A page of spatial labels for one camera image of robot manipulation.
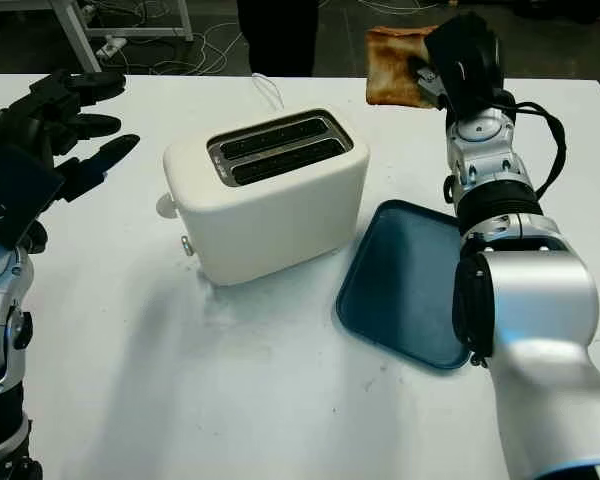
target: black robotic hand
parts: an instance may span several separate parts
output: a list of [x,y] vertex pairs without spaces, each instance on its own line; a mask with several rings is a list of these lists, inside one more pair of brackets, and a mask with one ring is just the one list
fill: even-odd
[[138,143],[137,135],[123,135],[87,160],[54,164],[54,155],[66,154],[79,140],[120,130],[117,118],[80,110],[119,95],[124,85],[124,76],[117,73],[59,71],[0,110],[0,245],[43,251],[46,232],[38,215],[54,200],[70,202],[102,183],[107,170]]

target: power strip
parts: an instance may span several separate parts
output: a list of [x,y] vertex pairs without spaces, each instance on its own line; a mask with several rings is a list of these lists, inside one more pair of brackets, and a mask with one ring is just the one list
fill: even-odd
[[96,52],[96,57],[100,60],[109,60],[127,44],[126,38],[112,36],[107,36],[106,38],[107,43]]

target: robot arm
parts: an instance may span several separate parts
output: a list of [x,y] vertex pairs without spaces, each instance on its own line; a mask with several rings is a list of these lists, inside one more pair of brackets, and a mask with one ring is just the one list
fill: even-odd
[[[425,43],[433,69],[418,69],[418,85],[447,109],[444,193],[462,235],[454,329],[491,374],[509,474],[599,478],[600,372],[588,354],[597,290],[538,203],[564,165],[562,125],[502,88],[499,42],[476,15],[454,18]],[[516,113],[544,116],[558,144],[537,191],[512,148]]]
[[72,201],[102,183],[139,138],[123,135],[82,162],[55,167],[53,157],[78,140],[120,129],[116,118],[80,110],[118,95],[124,84],[118,74],[58,72],[0,111],[0,479],[42,478],[40,464],[29,458],[31,422],[22,410],[25,349],[33,335],[22,300],[33,280],[29,254],[42,252],[47,241],[36,219],[54,200]]

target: toaster slot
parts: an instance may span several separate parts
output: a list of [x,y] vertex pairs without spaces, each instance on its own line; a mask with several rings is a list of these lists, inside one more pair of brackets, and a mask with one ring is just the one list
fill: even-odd
[[220,151],[226,160],[253,155],[289,143],[317,137],[328,130],[327,125],[319,118],[312,118],[287,127],[269,130],[246,138],[223,143]]
[[232,169],[232,173],[238,185],[247,185],[335,157],[345,151],[338,140],[330,138],[254,162],[238,165]]

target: white table leg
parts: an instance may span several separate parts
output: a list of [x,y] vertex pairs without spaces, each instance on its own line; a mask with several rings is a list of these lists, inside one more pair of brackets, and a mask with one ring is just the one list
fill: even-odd
[[193,42],[193,32],[191,30],[191,19],[189,18],[189,9],[186,0],[178,0],[178,10],[180,11],[180,20],[182,21],[182,30],[184,39],[187,42]]
[[91,50],[82,26],[82,20],[70,0],[50,0],[51,7],[58,17],[64,33],[78,57],[78,61],[85,72],[101,72],[100,64]]

